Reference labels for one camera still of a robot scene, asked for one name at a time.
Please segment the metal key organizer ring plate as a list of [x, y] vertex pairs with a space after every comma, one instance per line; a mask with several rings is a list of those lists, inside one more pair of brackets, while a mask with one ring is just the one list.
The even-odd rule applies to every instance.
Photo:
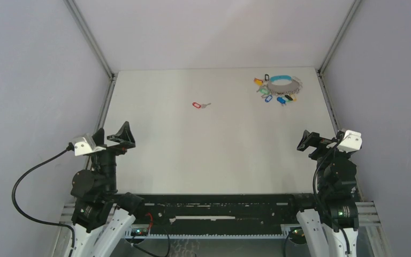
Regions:
[[258, 93], [265, 103], [278, 102], [281, 106], [296, 102], [296, 95], [301, 91], [302, 81], [293, 75], [264, 75], [263, 79], [254, 78], [254, 84], [258, 86]]

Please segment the key with red tag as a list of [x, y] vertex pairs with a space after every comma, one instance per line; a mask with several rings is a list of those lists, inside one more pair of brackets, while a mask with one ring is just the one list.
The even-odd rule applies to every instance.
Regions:
[[211, 103], [205, 103], [205, 104], [199, 104], [199, 103], [197, 103], [197, 102], [193, 102], [193, 103], [192, 103], [192, 106], [195, 107], [195, 108], [197, 108], [197, 109], [204, 109], [204, 108], [206, 108], [206, 107], [209, 106], [209, 105], [211, 105]]

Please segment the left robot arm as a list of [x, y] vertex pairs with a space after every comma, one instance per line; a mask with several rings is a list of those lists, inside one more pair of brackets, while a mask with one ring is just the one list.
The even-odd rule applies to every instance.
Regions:
[[105, 136], [100, 128], [70, 144], [75, 156], [88, 156], [92, 163], [90, 169], [78, 171], [72, 179], [75, 204], [69, 256], [110, 256], [125, 230], [144, 220], [144, 199], [130, 192], [118, 194], [117, 190], [116, 157], [134, 147], [128, 121], [113, 135]]

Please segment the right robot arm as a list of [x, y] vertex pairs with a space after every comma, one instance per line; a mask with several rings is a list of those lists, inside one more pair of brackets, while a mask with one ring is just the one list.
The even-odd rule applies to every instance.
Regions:
[[361, 133], [338, 131], [332, 139], [304, 131], [297, 150], [313, 147], [313, 203], [296, 202], [288, 217], [299, 223], [311, 256], [356, 256], [359, 217], [353, 192], [357, 166], [350, 157], [362, 147]]

